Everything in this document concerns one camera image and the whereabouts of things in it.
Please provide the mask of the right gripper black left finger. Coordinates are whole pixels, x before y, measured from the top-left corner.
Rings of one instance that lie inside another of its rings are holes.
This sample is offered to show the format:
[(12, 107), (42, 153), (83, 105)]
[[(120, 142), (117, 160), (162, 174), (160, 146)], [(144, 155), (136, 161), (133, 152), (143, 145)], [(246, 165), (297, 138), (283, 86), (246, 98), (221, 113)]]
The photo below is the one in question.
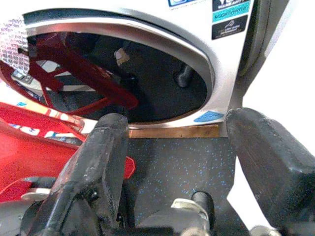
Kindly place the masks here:
[(127, 143), (127, 118), (104, 115), (59, 174), (31, 234), (101, 236), (116, 227)]

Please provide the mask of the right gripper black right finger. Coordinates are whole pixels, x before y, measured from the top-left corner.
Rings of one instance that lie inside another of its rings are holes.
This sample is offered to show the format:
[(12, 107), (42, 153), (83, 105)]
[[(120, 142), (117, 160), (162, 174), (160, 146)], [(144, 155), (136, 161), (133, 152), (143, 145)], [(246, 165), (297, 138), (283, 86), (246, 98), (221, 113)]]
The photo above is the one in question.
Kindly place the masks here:
[(228, 138), (268, 223), (284, 236), (315, 233), (315, 158), (278, 121), (230, 110)]

